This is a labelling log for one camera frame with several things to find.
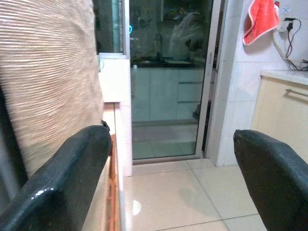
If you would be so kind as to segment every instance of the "hanging towel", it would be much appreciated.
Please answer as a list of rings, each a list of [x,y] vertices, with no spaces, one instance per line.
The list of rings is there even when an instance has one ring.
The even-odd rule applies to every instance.
[[[279,25],[273,0],[253,0],[249,7],[251,27],[244,35],[243,42],[250,45],[265,33]]]

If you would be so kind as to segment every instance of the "wooden cabinet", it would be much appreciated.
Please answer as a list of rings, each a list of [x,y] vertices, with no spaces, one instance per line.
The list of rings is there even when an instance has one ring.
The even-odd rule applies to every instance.
[[[252,129],[289,144],[308,162],[308,86],[263,77]]]

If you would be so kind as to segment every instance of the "beige curtain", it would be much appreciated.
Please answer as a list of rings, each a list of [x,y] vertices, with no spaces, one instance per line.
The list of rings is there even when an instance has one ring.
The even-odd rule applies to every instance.
[[[29,176],[100,123],[91,0],[0,0],[0,85]]]

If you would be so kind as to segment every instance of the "beige tile floor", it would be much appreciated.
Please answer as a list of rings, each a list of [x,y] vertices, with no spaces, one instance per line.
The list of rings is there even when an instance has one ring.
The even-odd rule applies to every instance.
[[[133,167],[127,231],[266,231],[238,166],[189,160]]]

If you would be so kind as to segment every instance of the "white wall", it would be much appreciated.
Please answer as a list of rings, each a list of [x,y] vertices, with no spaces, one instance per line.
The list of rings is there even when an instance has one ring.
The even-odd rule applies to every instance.
[[[236,165],[233,134],[250,129],[261,82],[260,70],[286,70],[288,67],[272,43],[272,33],[244,46],[244,23],[252,0],[229,0],[218,72],[213,127],[207,157],[217,166]],[[290,8],[289,15],[283,8]],[[308,59],[307,0],[282,0],[281,18],[302,20],[302,29],[294,39],[294,59]]]

